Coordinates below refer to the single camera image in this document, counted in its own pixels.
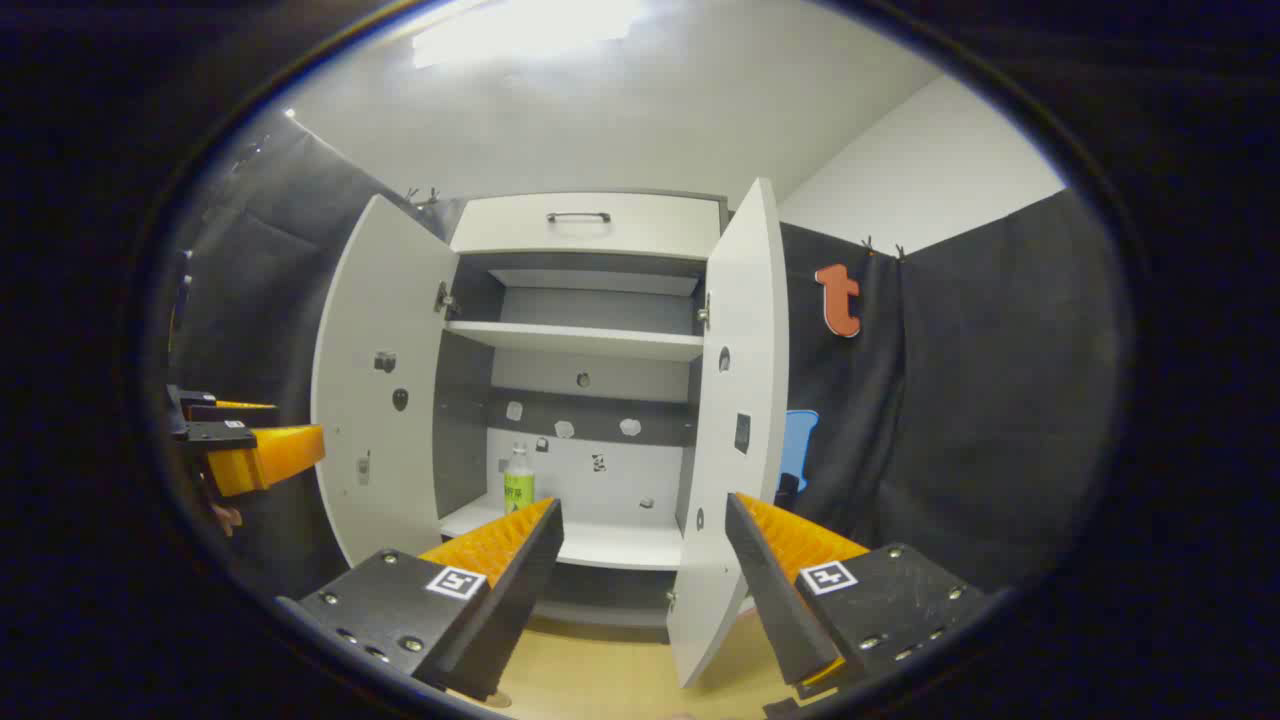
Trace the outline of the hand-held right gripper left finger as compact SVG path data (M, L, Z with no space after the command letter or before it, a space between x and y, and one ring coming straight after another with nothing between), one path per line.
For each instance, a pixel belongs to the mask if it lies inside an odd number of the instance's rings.
M544 498L425 553L392 547L276 605L362 671L411 687L493 694L564 541Z

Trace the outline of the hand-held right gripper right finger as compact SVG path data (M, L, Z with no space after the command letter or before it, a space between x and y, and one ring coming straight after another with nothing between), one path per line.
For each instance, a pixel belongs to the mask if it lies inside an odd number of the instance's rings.
M878 682L986 612L984 591L909 544L869 550L744 493L727 497L727 539L801 697Z

